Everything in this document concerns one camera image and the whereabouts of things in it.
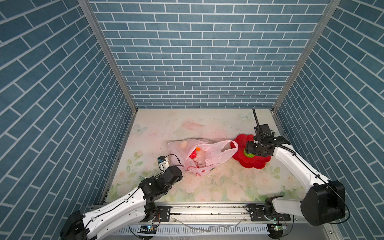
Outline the red flower-shaped plate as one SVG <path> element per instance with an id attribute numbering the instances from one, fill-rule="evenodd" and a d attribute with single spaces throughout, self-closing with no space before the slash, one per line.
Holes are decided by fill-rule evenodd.
<path id="1" fill-rule="evenodd" d="M 266 166 L 266 163 L 268 163 L 271 160 L 271 156 L 268 157 L 258 157 L 255 156 L 254 158 L 247 158 L 244 156 L 243 152 L 246 147 L 246 143 L 248 141 L 253 141 L 253 135 L 244 135 L 240 134 L 235 138 L 235 142 L 238 144 L 238 150 L 233 155 L 233 158 L 238 161 L 244 168 L 256 168 L 256 169 L 263 169 Z"/>

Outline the pink plastic bag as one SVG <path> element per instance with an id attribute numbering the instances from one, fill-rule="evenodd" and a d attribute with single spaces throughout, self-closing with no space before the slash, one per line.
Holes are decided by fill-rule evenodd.
<path id="1" fill-rule="evenodd" d="M 219 165 L 227 162 L 238 150 L 238 144 L 232 140 L 213 143 L 207 139 L 186 139 L 168 143 L 173 165 L 180 164 L 183 173 L 201 177 L 207 175 Z M 195 159 L 190 154 L 199 147 Z"/>

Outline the green fake kiwi half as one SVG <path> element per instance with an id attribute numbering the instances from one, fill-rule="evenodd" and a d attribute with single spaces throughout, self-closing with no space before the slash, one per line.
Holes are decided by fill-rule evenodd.
<path id="1" fill-rule="evenodd" d="M 255 157 L 254 154 L 246 153 L 246 151 L 244 151 L 243 154 L 244 154 L 244 156 L 247 157 L 247 158 L 254 158 L 254 157 Z"/>

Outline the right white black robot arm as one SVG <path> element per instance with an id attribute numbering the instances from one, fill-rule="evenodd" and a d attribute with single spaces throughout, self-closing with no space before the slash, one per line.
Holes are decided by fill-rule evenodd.
<path id="1" fill-rule="evenodd" d="M 272 137 L 246 143 L 245 152 L 258 157 L 274 157 L 280 161 L 304 188 L 303 200 L 285 199 L 281 196 L 265 202 L 265 216 L 280 214 L 305 218 L 312 226 L 331 224 L 346 215 L 345 187 L 340 181 L 331 181 L 301 157 L 284 137 Z"/>

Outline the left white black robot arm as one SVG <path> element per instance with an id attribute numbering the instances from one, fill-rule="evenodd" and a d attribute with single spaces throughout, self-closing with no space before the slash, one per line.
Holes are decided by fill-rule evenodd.
<path id="1" fill-rule="evenodd" d="M 158 208 L 155 201 L 166 195 L 183 178 L 179 167 L 168 167 L 157 176 L 142 180 L 125 196 L 85 214 L 73 212 L 66 220 L 62 240 L 102 240 L 113 232 L 137 222 L 148 222 Z"/>

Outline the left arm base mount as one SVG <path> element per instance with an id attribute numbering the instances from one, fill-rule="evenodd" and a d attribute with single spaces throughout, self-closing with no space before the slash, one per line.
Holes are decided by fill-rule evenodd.
<path id="1" fill-rule="evenodd" d="M 149 222 L 169 222 L 171 215 L 171 206 L 156 206 L 151 209 L 148 216 Z"/>

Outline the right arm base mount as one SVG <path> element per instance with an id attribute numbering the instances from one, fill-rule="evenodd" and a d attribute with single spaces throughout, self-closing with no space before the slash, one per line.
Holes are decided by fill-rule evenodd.
<path id="1" fill-rule="evenodd" d="M 264 206 L 256 204 L 248 204 L 245 207 L 246 211 L 249 213 L 252 222 L 262 222 L 262 221 L 282 221 L 283 223 L 291 221 L 291 216 L 287 214 L 275 214 L 271 217 L 267 217 L 264 213 Z"/>

